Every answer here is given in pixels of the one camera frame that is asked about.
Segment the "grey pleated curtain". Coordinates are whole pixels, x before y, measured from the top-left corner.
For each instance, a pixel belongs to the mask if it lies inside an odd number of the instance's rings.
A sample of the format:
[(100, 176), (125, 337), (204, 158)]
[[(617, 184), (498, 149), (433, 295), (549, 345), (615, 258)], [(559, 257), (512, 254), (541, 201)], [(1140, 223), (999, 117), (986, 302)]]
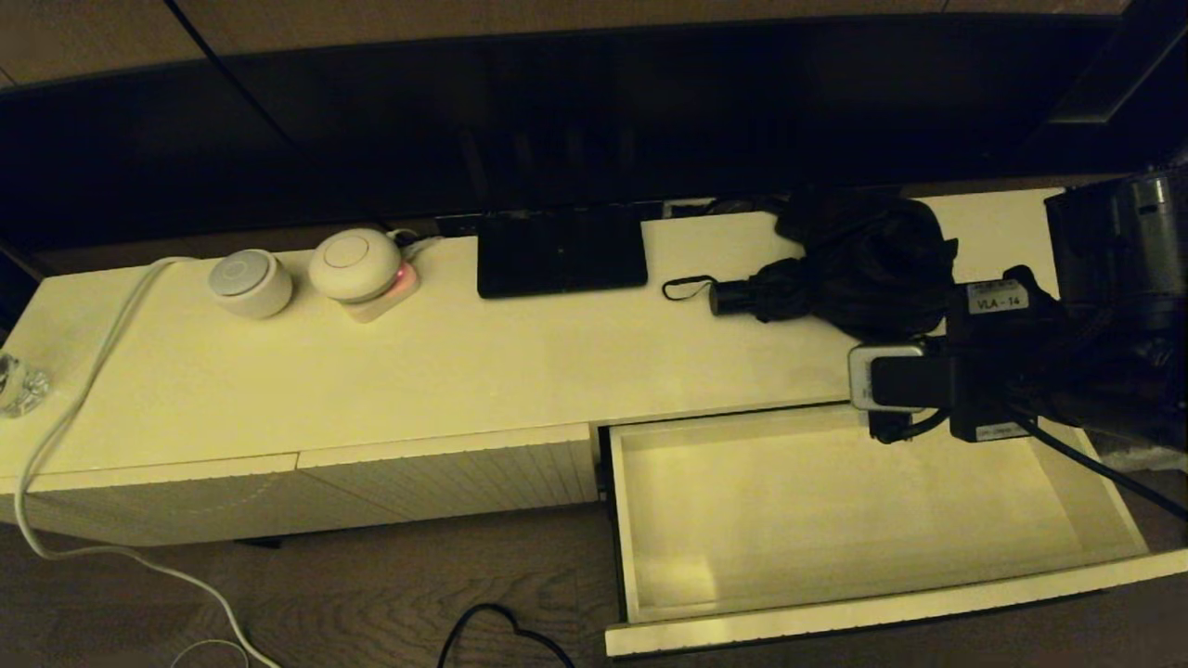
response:
[(1104, 465), (1119, 472), (1182, 472), (1188, 475), (1188, 453), (1163, 445), (1140, 443), (1107, 431), (1087, 430)]

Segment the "white power strip red light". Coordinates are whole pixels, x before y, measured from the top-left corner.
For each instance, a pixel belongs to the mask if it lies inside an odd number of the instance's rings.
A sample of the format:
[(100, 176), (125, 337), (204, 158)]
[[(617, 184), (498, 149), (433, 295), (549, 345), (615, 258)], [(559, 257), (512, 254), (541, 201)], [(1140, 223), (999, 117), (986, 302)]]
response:
[(421, 275), (411, 261), (403, 261), (398, 275), (383, 294), (364, 302), (348, 303), (343, 305), (347, 315), (358, 323), (369, 323), (377, 321), (383, 315), (390, 313), (403, 301), (410, 300), (419, 291)]

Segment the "small white round speaker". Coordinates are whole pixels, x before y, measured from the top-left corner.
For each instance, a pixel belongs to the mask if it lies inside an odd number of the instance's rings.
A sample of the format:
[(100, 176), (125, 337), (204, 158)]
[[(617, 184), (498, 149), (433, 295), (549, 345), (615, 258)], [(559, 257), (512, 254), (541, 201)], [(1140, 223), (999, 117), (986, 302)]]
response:
[(293, 281), (280, 259), (267, 250), (248, 248), (221, 259), (209, 271), (213, 300), (233, 315), (267, 320), (292, 300)]

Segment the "white TV cabinet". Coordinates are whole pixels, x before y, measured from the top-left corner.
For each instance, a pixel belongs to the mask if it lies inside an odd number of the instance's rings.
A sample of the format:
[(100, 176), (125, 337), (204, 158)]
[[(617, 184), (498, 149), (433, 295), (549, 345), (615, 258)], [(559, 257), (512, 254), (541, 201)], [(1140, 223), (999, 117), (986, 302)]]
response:
[(847, 398), (857, 342), (833, 326), (718, 317), (662, 295), (670, 279), (735, 281), (798, 256), (771, 215), (650, 221), (642, 237), (644, 288), (503, 301), (478, 295), (475, 238), (443, 239), (416, 257), (419, 291), (369, 323), (314, 291), (310, 252), (282, 254), (297, 288), (267, 320), (211, 300), (213, 261), (173, 263), (34, 474)]

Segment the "white smooth cabinet front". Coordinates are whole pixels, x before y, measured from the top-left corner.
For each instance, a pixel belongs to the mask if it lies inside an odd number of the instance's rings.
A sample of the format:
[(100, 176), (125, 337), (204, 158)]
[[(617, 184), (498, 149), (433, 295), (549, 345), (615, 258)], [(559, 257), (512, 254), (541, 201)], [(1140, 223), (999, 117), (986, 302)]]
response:
[(400, 516), (298, 470), (297, 454), (38, 473), (29, 523), (115, 546), (187, 546), (394, 523)]

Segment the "large black television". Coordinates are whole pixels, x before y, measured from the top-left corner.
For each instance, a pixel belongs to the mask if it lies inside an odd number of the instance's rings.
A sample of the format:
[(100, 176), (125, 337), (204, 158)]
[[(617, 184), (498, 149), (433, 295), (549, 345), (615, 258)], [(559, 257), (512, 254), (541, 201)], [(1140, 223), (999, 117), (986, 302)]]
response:
[(1059, 116), (1117, 19), (827, 19), (236, 56), (0, 94), (0, 239), (1127, 171), (1130, 101)]

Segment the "white fluted cabinet front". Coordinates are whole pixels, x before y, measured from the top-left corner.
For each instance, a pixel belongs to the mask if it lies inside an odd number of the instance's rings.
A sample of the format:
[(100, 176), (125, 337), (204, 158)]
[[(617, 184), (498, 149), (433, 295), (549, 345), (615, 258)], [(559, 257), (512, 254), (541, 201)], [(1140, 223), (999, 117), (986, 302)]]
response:
[(301, 453), (297, 470), (375, 508), (378, 524), (598, 502), (589, 424), (348, 445)]

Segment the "black television base plate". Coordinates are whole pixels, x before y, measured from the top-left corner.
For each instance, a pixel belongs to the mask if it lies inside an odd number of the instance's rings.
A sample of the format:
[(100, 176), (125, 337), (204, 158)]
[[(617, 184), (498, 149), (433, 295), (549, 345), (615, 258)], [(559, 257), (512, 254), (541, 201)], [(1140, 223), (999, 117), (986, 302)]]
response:
[(478, 229), (478, 294), (519, 300), (645, 285), (642, 219), (621, 206), (488, 215)]

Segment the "white dome-shaped device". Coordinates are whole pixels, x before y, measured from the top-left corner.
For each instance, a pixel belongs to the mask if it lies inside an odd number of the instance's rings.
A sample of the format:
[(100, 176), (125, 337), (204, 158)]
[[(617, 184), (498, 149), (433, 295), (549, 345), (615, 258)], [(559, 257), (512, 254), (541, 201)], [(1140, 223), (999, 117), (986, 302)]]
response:
[(377, 300), (399, 278), (404, 256), (383, 232), (354, 228), (327, 238), (308, 264), (309, 281), (327, 300)]

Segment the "white fluted drawer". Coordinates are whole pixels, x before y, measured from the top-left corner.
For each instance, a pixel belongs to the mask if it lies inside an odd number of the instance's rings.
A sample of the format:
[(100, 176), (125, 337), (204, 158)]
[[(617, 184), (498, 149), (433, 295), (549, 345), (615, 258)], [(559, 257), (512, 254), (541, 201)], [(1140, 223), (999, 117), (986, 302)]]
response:
[(1028, 435), (871, 437), (848, 405), (612, 427), (613, 660), (899, 625), (1188, 573), (1123, 494)]

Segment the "black umbrella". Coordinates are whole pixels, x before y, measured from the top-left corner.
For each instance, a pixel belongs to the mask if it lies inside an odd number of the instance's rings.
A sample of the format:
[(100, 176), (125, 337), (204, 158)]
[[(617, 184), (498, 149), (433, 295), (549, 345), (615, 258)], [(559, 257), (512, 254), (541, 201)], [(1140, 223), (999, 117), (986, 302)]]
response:
[(876, 345), (921, 338), (944, 320), (959, 242), (944, 237), (929, 206), (885, 193), (810, 189), (762, 198), (762, 209), (801, 257), (767, 263), (742, 281), (666, 281), (665, 300), (683, 288), (683, 300), (707, 295), (716, 316), (763, 323), (813, 316)]

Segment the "clear glass object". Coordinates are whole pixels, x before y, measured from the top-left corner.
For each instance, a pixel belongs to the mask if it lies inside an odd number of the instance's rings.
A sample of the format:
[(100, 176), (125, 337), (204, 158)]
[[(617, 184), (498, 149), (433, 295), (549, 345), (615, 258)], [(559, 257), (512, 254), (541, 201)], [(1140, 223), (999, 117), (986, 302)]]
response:
[(50, 390), (43, 368), (0, 351), (0, 418), (21, 418), (42, 405)]

